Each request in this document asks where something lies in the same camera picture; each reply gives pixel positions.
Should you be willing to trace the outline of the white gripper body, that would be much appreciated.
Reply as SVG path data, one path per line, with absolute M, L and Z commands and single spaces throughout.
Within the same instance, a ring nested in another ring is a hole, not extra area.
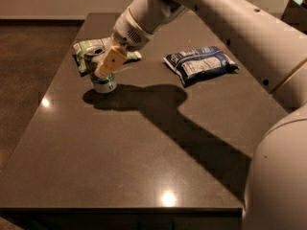
M 153 38 L 153 23 L 143 11 L 127 7 L 119 16 L 110 37 L 111 46 L 127 51 L 141 50 Z

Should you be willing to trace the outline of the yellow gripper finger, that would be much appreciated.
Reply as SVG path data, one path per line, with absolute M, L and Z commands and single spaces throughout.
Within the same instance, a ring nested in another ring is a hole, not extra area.
M 108 46 L 103 58 L 97 64 L 95 75 L 102 79 L 112 74 L 127 60 L 127 49 L 122 45 Z

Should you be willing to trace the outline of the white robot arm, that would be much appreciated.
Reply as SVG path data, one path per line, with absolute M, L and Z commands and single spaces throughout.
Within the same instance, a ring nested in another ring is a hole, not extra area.
M 246 0 L 133 0 L 116 21 L 95 71 L 106 77 L 129 51 L 184 10 L 193 11 L 288 115 L 256 149 L 243 230 L 307 230 L 307 35 Z

